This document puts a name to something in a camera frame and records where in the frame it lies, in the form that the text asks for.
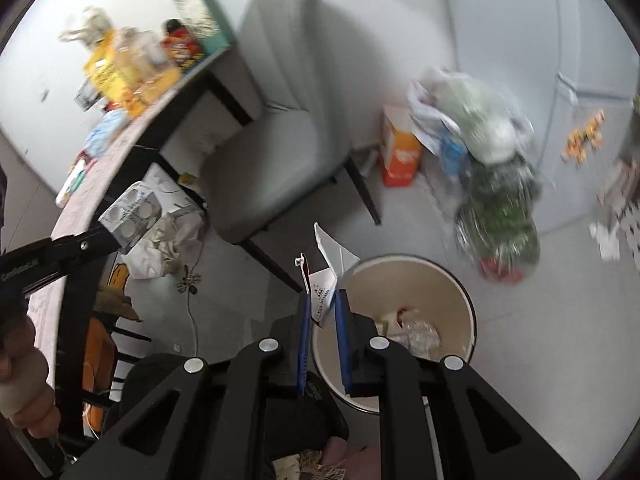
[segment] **fabric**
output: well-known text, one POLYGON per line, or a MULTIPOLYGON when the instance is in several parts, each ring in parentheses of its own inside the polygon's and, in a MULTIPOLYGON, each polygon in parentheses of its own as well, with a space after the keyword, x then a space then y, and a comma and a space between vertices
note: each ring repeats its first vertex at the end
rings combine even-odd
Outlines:
POLYGON ((212 226, 227 242, 262 229, 348 157, 318 28, 318 0, 249 4, 240 50, 272 113, 229 139, 200 171, 212 226))
POLYGON ((200 185, 211 225, 232 244, 248 238, 335 173, 308 112, 263 114, 205 160, 200 185))
POLYGON ((299 480, 300 478, 300 455, 289 455, 273 461, 273 468, 276 471, 278 480, 299 480))
POLYGON ((320 463, 343 468, 344 480, 380 480, 382 477, 382 457, 378 446, 367 446, 354 453, 350 452, 343 439, 332 437, 322 450, 320 463))

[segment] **trash can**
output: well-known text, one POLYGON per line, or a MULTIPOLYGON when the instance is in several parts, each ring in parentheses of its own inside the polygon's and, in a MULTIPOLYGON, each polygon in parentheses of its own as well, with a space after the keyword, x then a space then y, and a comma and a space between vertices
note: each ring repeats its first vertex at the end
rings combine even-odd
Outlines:
MULTIPOLYGON (((346 290, 351 311, 374 320, 401 307, 419 309, 438 331, 443 356, 471 359, 476 313, 462 284, 440 265, 416 256, 380 256, 360 263, 346 290)), ((334 316, 328 316, 324 328, 314 326, 312 351, 318 372, 339 399, 363 412, 379 413, 377 397, 344 393, 334 316)))

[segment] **plastic bag of vegetables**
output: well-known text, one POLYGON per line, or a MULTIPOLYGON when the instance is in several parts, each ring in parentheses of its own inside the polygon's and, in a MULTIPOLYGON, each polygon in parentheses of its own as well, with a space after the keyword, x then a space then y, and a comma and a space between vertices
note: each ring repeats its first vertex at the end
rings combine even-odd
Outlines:
POLYGON ((456 241, 489 280, 517 283, 536 268, 540 243, 532 211, 540 195, 521 155, 486 166, 473 160, 461 178, 467 202, 456 215, 456 241))

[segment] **human hand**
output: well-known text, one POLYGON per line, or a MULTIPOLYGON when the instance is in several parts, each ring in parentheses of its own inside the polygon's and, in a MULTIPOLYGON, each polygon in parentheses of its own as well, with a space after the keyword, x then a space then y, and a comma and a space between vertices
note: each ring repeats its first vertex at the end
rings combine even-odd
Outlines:
MULTIPOLYGON (((0 382, 12 377, 12 359, 33 350, 36 329, 31 319, 24 317, 2 340, 0 352, 0 382)), ((60 412, 55 407, 55 393, 44 383, 40 393, 20 411, 9 417, 9 421, 20 430, 27 429, 33 438, 44 438, 56 434, 60 424, 60 412)))

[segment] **cardboard box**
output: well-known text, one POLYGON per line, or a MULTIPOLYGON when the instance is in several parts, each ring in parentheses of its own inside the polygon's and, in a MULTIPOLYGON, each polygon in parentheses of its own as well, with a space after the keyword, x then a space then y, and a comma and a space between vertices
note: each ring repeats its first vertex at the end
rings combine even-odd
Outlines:
POLYGON ((382 131, 382 181, 386 186, 408 186, 420 166, 422 145, 412 133, 409 109, 385 106, 382 131))

